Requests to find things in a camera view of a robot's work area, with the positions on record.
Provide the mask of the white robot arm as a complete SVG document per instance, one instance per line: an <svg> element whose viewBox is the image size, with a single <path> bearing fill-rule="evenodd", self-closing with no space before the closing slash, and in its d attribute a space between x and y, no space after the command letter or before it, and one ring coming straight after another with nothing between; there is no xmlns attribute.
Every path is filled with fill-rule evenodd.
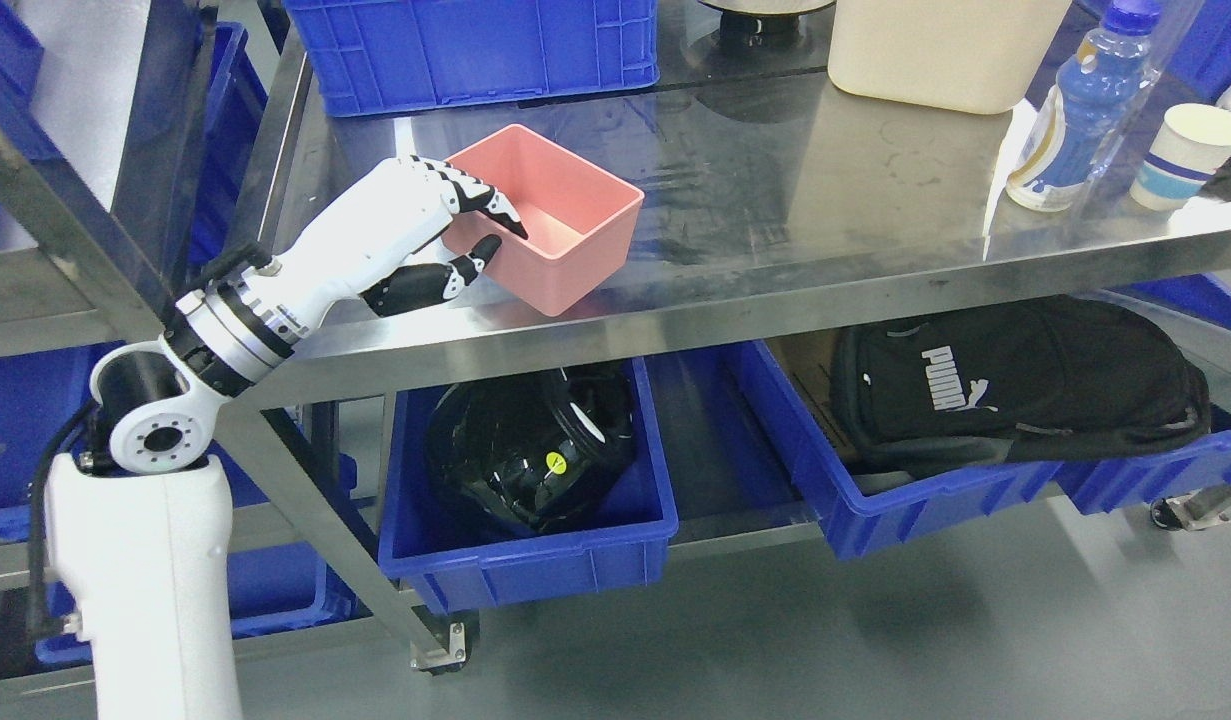
<svg viewBox="0 0 1231 720"><path fill-rule="evenodd" d="M153 341L100 357L30 486L26 631L91 647L102 719L240 719L227 598L231 491L208 454L219 409L257 375L208 325L208 293L271 254L206 266Z"/></svg>

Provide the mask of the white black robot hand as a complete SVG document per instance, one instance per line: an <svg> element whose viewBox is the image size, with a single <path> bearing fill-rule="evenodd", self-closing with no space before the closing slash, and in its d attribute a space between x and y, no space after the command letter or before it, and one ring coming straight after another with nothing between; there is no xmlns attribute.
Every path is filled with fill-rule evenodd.
<svg viewBox="0 0 1231 720"><path fill-rule="evenodd" d="M455 215L479 210L500 231L447 263L405 260L441 238ZM359 297L378 316L444 304L460 295L499 251L505 233L528 238L522 217L495 186L415 155L387 158L332 201L275 256L268 274L246 270L238 295L275 331L304 338L336 302Z"/></svg>

